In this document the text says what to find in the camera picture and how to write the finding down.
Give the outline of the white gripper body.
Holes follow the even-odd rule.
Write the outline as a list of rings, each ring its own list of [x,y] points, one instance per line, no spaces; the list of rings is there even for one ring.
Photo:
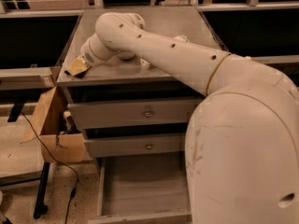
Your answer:
[[[118,52],[105,46],[96,34],[90,36],[81,46],[80,55],[89,66],[108,61]]]

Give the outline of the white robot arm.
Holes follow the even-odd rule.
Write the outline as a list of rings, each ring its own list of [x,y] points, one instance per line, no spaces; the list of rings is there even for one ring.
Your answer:
[[[109,12],[67,67],[75,76],[130,52],[205,95],[188,124],[192,224],[299,224],[299,91],[250,58],[149,33]]]

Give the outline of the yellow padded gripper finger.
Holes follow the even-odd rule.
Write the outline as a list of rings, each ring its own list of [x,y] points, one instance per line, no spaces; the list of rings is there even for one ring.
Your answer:
[[[71,64],[67,66],[67,70],[71,76],[88,71],[91,65],[85,60],[85,58],[79,55]]]

